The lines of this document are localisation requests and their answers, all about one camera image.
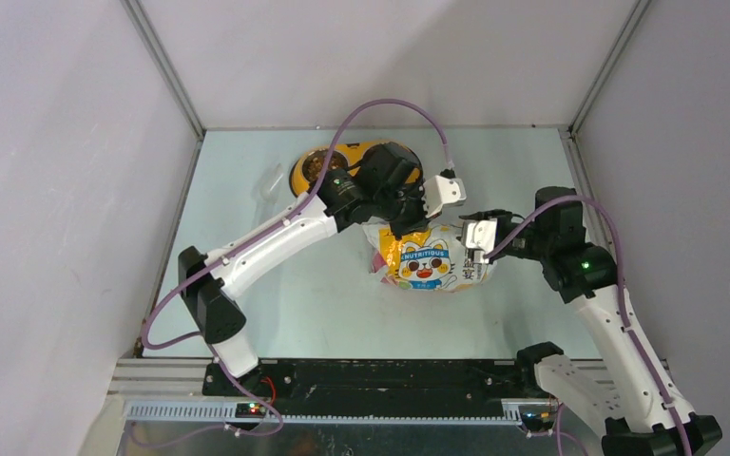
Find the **colourful pet food bag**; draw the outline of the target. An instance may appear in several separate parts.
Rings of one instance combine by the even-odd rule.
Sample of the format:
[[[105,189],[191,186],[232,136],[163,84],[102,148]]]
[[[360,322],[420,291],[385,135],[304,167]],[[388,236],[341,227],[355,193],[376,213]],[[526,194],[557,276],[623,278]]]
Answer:
[[[493,275],[492,265],[469,258],[458,224],[433,223],[401,238],[386,223],[368,223],[362,229],[373,247],[371,272],[401,290],[454,293]]]

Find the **clear plastic scoop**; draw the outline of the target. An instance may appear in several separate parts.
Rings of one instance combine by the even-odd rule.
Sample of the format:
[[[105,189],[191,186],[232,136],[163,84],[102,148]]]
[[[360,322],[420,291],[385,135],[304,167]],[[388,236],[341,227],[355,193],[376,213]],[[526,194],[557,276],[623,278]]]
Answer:
[[[283,178],[284,171],[281,163],[276,163],[263,173],[258,186],[259,197],[263,202],[275,204],[278,201]]]

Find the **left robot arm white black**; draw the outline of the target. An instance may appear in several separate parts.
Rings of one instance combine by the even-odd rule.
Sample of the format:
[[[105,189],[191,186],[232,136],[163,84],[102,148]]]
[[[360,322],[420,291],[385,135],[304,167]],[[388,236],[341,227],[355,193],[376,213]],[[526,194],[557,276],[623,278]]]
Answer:
[[[371,219],[388,222],[398,236],[422,231],[441,212],[437,179],[425,179],[420,162],[396,142],[367,149],[355,167],[329,169],[310,192],[253,232],[203,254],[179,255],[180,295],[202,339],[239,395],[259,390],[262,370],[237,303],[244,291],[304,248]]]

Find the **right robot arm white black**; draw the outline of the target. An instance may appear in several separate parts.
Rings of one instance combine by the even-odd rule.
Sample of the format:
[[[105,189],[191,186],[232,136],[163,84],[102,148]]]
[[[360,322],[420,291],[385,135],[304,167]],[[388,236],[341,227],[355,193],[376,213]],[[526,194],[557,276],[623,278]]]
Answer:
[[[545,281],[589,333],[613,383],[605,389],[572,370],[554,344],[518,352],[516,388],[547,392],[580,418],[605,455],[705,455],[722,438],[675,385],[650,344],[625,287],[624,254],[613,218],[598,201],[566,187],[537,191],[526,218],[500,210],[489,217],[488,260],[538,262]]]

